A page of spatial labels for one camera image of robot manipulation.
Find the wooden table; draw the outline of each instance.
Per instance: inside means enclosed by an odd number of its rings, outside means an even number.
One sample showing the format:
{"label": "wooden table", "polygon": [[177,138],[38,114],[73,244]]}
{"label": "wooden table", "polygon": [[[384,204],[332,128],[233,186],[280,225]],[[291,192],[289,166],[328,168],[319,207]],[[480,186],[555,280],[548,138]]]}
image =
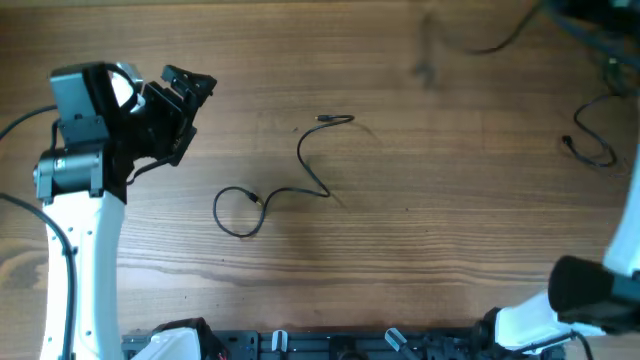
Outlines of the wooden table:
{"label": "wooden table", "polygon": [[[597,152],[571,116],[603,86],[584,49],[548,19],[493,56],[419,41],[425,13],[481,47],[524,11],[507,0],[1,10],[0,126],[52,103],[47,75],[72,63],[127,61],[149,80],[175,64],[219,80],[182,164],[129,189],[122,333],[197,316],[215,329],[262,331],[470,325],[544,289],[560,256],[600,260],[629,183],[559,141],[571,134]],[[423,53],[437,71],[427,89],[412,73]],[[224,234],[211,216],[221,188],[316,188],[295,145],[322,113],[357,117],[303,147],[334,196],[281,195],[257,236]],[[612,100],[584,116],[633,161],[634,104]],[[37,204],[31,172],[54,118],[2,141],[1,191]],[[258,215],[240,194],[220,208],[238,231]],[[44,226],[0,204],[0,228],[0,359],[36,358]],[[637,338],[593,343],[600,359],[637,358]],[[569,348],[573,358],[581,351]]]}

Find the wood grain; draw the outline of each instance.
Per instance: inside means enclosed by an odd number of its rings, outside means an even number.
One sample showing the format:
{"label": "wood grain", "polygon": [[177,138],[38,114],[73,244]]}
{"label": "wood grain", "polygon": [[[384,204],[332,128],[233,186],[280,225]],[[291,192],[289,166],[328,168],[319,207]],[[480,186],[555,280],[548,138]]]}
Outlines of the wood grain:
{"label": "wood grain", "polygon": [[[559,142],[571,134],[597,152],[571,115],[603,87],[585,51],[548,19],[494,56],[419,41],[427,12],[481,47],[525,10],[507,0],[2,10],[0,126],[51,103],[47,74],[71,63],[128,61],[147,79],[175,64],[219,80],[181,165],[129,190],[123,333],[192,316],[216,329],[468,325],[543,289],[564,254],[601,259],[628,189],[628,178],[583,166]],[[437,70],[428,89],[412,72],[424,54]],[[634,108],[614,100],[585,113],[630,162]],[[357,117],[303,146],[334,197],[276,198],[250,240],[219,230],[211,201],[225,186],[314,188],[294,152],[321,113]],[[54,117],[3,139],[2,191],[37,203],[31,171]],[[258,216],[240,195],[220,208],[238,231]],[[11,324],[0,327],[0,358],[36,358],[44,227],[0,204],[0,228],[0,319]],[[599,358],[637,357],[637,338],[594,344]]]}

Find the wooden surface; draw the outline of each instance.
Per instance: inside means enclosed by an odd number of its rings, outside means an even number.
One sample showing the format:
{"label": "wooden surface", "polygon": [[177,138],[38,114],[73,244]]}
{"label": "wooden surface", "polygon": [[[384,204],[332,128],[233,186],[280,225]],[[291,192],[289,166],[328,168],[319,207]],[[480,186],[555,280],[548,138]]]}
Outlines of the wooden surface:
{"label": "wooden surface", "polygon": [[[470,325],[542,290],[560,256],[601,259],[628,188],[560,144],[572,134],[597,152],[571,115],[603,87],[548,19],[482,58],[418,32],[437,13],[457,41],[491,45],[524,10],[508,0],[2,10],[0,125],[52,103],[47,75],[67,64],[128,61],[149,80],[175,64],[219,80],[182,164],[129,190],[122,333],[195,316],[215,329]],[[422,55],[437,69],[429,89],[412,73]],[[335,196],[279,196],[249,240],[219,230],[211,202],[225,186],[315,189],[295,145],[322,113],[357,117],[303,147]],[[37,204],[31,172],[54,118],[2,141],[1,191]],[[613,100],[585,121],[633,161],[634,104]],[[220,208],[238,231],[258,216],[242,195]],[[0,359],[38,356],[46,259],[44,226],[0,204]],[[593,343],[600,359],[637,358],[637,338]]]}

